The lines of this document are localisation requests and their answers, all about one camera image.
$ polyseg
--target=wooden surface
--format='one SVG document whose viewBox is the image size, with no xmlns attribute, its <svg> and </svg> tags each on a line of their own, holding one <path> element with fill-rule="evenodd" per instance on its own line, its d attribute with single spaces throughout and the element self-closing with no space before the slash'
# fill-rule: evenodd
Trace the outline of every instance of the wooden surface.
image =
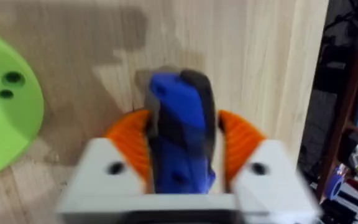
<svg viewBox="0 0 358 224">
<path fill-rule="evenodd" d="M 0 223 L 55 223 L 86 141 L 142 107 L 161 67 L 208 74 L 217 108 L 284 141 L 296 161 L 327 3 L 0 1 L 0 37 L 30 63 L 46 105 L 39 138 L 0 172 Z"/>
<path fill-rule="evenodd" d="M 316 196 L 320 201 L 323 199 L 323 192 L 325 186 L 328 183 L 331 173 L 334 168 L 339 164 L 337 160 L 337 154 L 340 150 L 342 135 L 344 131 L 352 127 L 351 113 L 354 109 L 354 100 L 358 91 L 358 52 L 355 53 L 354 64 L 352 66 L 349 78 L 347 80 L 344 93 L 340 100 L 339 111 L 334 121 L 333 132 L 328 141 L 328 148 L 326 150 L 326 156 L 321 167 L 321 178 L 318 181 L 318 187 L 316 189 Z"/>
</svg>

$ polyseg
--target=wood grain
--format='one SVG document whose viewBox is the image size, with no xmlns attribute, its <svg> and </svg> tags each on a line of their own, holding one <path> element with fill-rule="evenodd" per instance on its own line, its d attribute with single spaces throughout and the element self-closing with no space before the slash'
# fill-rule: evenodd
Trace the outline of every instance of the wood grain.
<svg viewBox="0 0 358 224">
<path fill-rule="evenodd" d="M 217 108 L 285 142 L 296 161 L 327 3 L 0 1 L 0 37 L 34 69 L 46 108 L 39 138 L 0 172 L 0 223 L 56 223 L 85 142 L 141 108 L 162 67 L 205 72 Z"/>
</svg>

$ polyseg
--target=hole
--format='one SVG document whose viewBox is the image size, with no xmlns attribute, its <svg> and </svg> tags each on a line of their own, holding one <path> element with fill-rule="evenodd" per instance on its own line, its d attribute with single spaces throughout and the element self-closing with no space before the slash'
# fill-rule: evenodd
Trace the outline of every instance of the hole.
<svg viewBox="0 0 358 224">
<path fill-rule="evenodd" d="M 252 164 L 252 171 L 256 175 L 265 175 L 268 172 L 268 168 L 260 162 L 255 162 Z"/>
<path fill-rule="evenodd" d="M 121 162 L 113 162 L 108 168 L 108 174 L 117 175 L 123 172 L 125 169 L 125 165 Z"/>
<path fill-rule="evenodd" d="M 1 90 L 0 91 L 0 97 L 2 99 L 12 99 L 13 98 L 13 92 L 11 90 Z"/>
<path fill-rule="evenodd" d="M 162 87 L 162 86 L 157 86 L 155 88 L 155 91 L 157 91 L 157 93 L 160 95 L 160 96 L 163 96 L 166 94 L 167 91 L 165 91 L 165 88 Z"/>
<path fill-rule="evenodd" d="M 2 78 L 2 83 L 7 86 L 22 86 L 25 79 L 19 72 L 8 72 Z"/>
<path fill-rule="evenodd" d="M 172 173 L 172 179 L 178 184 L 184 184 L 186 182 L 185 178 L 177 172 Z"/>
</svg>

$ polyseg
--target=green disc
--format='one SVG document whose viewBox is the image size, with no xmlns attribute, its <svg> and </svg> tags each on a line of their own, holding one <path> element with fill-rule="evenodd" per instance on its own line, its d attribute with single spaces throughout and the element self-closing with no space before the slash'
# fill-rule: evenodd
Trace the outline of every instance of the green disc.
<svg viewBox="0 0 358 224">
<path fill-rule="evenodd" d="M 34 140 L 43 115 L 37 78 L 25 60 L 0 39 L 0 170 Z"/>
</svg>

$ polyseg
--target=orange ridged pad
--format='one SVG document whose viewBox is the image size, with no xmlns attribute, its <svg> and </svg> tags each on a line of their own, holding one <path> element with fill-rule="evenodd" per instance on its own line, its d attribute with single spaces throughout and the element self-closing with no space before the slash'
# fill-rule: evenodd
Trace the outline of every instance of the orange ridged pad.
<svg viewBox="0 0 358 224">
<path fill-rule="evenodd" d="M 150 158 L 145 138 L 149 110 L 138 110 L 125 115 L 107 133 L 116 148 L 124 155 L 140 177 L 147 183 L 150 175 Z"/>
<path fill-rule="evenodd" d="M 224 176 L 226 187 L 236 176 L 259 143 L 266 137 L 252 124 L 228 111 L 219 111 L 224 131 Z"/>
</svg>

